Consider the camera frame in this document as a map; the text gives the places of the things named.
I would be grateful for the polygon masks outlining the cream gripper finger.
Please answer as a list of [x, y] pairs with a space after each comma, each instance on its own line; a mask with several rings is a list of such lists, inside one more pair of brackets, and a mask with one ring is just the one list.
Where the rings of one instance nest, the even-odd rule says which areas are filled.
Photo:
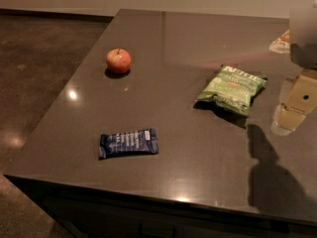
[[317, 107], [317, 71], [303, 69], [282, 84], [271, 123], [272, 132], [294, 132]]

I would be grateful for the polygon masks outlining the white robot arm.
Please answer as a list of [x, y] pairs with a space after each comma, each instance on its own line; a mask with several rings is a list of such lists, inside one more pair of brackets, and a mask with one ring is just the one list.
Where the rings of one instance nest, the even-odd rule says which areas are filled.
[[281, 86], [271, 124], [271, 131], [280, 136], [295, 131], [317, 107], [317, 45], [291, 44], [290, 58], [301, 72]]

